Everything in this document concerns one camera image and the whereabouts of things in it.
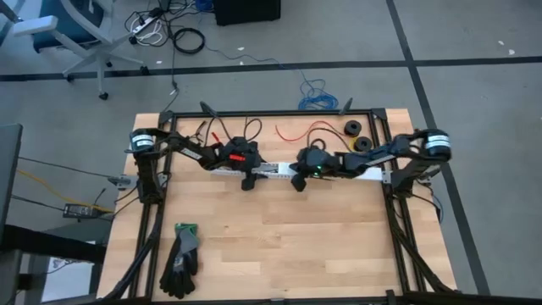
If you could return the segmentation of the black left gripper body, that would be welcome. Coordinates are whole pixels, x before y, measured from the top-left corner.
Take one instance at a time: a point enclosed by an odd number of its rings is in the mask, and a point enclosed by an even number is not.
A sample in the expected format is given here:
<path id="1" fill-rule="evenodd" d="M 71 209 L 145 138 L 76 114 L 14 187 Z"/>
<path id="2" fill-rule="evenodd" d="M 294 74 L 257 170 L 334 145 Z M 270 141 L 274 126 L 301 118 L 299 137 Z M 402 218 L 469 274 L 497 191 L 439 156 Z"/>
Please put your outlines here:
<path id="1" fill-rule="evenodd" d="M 252 170 L 262 163 L 262 157 L 256 141 L 248 141 L 245 137 L 233 137 L 220 151 L 220 159 L 225 167 L 245 174 L 241 181 L 241 189 L 250 191 L 254 188 L 257 175 Z"/>

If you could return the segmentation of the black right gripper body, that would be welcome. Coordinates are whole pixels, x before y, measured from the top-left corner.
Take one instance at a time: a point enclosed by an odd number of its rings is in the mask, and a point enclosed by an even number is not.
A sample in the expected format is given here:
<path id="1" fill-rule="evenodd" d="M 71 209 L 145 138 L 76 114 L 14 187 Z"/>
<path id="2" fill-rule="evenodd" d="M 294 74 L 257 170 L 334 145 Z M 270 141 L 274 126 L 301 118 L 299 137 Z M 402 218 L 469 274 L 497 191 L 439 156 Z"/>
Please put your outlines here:
<path id="1" fill-rule="evenodd" d="M 291 178 L 290 182 L 297 191 L 304 191 L 306 178 L 332 175 L 339 168 L 339 159 L 317 146 L 303 148 L 296 156 L 296 163 L 299 168 L 293 170 L 298 174 Z"/>

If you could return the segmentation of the white duct cover strip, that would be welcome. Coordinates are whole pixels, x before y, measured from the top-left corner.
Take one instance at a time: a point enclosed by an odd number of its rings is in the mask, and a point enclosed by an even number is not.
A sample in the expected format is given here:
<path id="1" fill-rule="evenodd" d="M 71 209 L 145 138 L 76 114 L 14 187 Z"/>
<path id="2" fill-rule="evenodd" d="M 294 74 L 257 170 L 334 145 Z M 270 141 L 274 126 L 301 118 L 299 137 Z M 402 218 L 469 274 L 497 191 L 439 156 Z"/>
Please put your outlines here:
<path id="1" fill-rule="evenodd" d="M 382 181 L 382 172 L 383 170 L 380 168 L 371 167 L 369 169 L 366 169 L 363 174 L 355 176 L 354 180 Z"/>

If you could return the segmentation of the black work glove green cuff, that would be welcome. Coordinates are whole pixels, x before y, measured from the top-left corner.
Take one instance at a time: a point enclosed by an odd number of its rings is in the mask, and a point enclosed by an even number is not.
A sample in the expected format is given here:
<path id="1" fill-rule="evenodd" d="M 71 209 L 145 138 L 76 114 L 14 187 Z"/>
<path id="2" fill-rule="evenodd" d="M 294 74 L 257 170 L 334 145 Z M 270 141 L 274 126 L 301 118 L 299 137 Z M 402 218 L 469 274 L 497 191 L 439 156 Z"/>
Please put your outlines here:
<path id="1" fill-rule="evenodd" d="M 198 272 L 198 226 L 180 223 L 175 225 L 174 230 L 174 244 L 170 249 L 159 287 L 170 297 L 183 299 L 196 289 L 192 276 Z"/>

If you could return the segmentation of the black box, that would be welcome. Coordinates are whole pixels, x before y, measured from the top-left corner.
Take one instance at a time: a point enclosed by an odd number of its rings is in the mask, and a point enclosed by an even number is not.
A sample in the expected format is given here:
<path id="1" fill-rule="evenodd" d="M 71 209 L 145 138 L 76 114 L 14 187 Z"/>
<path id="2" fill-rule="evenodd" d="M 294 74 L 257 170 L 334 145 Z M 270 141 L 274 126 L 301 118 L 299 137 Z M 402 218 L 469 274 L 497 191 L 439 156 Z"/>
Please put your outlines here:
<path id="1" fill-rule="evenodd" d="M 218 25 L 238 25 L 280 18 L 281 0 L 213 0 Z"/>

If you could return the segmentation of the white power strip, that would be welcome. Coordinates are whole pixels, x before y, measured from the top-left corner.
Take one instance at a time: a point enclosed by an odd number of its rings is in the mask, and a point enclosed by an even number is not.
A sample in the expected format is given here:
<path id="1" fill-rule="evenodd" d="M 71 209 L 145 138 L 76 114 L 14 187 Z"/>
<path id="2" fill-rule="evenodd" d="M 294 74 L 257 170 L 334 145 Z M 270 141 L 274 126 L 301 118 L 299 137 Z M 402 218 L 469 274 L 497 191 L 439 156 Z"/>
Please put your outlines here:
<path id="1" fill-rule="evenodd" d="M 146 12 L 135 12 L 135 18 L 130 23 L 129 32 L 133 35 L 140 33 L 162 15 L 163 10 L 160 8 L 154 8 Z"/>

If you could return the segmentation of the black power adapter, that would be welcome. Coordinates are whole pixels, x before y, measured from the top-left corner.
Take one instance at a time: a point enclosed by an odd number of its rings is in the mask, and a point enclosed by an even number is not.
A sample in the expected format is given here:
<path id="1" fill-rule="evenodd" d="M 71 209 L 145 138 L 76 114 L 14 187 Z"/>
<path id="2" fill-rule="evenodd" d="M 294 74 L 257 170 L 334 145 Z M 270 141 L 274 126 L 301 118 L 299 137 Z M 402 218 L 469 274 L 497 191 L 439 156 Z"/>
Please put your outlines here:
<path id="1" fill-rule="evenodd" d="M 97 212 L 92 207 L 79 205 L 75 203 L 66 203 L 64 205 L 63 217 L 68 219 L 93 219 Z"/>

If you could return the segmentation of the white office chair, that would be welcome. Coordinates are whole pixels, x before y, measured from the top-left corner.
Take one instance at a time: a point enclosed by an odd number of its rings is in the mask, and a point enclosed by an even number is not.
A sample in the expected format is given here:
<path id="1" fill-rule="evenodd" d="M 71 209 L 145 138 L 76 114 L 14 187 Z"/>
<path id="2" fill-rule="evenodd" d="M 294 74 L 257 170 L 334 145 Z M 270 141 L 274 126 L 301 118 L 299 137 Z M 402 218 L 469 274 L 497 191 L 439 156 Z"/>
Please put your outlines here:
<path id="1" fill-rule="evenodd" d="M 15 36 L 29 36 L 36 53 L 57 48 L 67 49 L 79 60 L 61 72 L 71 83 L 74 73 L 95 64 L 97 66 L 98 97 L 108 99 L 103 87 L 105 72 L 113 59 L 140 66 L 142 75 L 149 75 L 143 61 L 118 55 L 116 48 L 133 36 L 125 33 L 114 37 L 110 34 L 113 21 L 113 3 L 116 0 L 40 0 L 40 14 L 34 19 L 22 19 L 12 8 L 0 0 L 0 14 L 12 23 Z"/>

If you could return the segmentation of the dark desk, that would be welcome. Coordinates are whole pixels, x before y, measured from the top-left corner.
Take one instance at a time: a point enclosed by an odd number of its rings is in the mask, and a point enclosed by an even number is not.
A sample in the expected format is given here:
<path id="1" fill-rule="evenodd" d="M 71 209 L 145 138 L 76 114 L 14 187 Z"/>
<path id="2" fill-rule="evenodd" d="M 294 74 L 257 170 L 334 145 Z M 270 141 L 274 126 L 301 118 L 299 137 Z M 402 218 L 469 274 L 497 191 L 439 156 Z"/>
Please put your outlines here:
<path id="1" fill-rule="evenodd" d="M 0 229 L 0 305 L 14 305 L 18 292 L 31 288 L 35 277 L 19 274 L 25 253 L 102 263 L 109 230 L 109 225 L 92 222 L 66 225 L 48 231 L 4 225 Z"/>

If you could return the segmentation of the dark grey panel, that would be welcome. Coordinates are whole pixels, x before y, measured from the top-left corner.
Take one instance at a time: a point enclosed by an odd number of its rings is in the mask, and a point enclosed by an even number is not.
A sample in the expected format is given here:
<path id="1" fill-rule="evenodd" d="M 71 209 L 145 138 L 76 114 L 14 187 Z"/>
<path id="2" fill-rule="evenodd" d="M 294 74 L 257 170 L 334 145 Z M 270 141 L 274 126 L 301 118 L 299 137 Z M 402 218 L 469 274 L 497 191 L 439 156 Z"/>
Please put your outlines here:
<path id="1" fill-rule="evenodd" d="M 0 125 L 0 245 L 8 216 L 22 130 L 21 124 Z"/>

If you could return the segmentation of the black aluminium table frame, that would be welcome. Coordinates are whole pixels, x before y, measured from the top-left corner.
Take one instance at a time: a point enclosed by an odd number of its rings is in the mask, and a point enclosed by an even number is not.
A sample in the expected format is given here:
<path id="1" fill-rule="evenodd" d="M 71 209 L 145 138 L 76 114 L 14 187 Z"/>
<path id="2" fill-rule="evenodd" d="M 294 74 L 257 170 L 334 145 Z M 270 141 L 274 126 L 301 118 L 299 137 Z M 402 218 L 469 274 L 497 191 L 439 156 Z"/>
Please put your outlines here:
<path id="1" fill-rule="evenodd" d="M 188 136 L 209 117 L 199 113 L 140 114 L 134 130 L 157 128 Z M 309 145 L 329 154 L 354 152 L 344 125 L 383 146 L 412 134 L 405 110 L 263 111 L 218 115 L 215 139 L 256 141 L 266 163 L 296 162 Z M 250 191 L 238 176 L 213 175 L 172 152 L 161 157 L 159 204 L 138 193 L 113 219 L 97 305 L 445 304 L 459 298 L 436 268 L 448 268 L 428 193 L 398 192 L 375 180 L 309 177 L 304 191 L 290 180 L 257 179 Z M 197 224 L 196 289 L 183 299 L 159 287 L 176 224 Z"/>

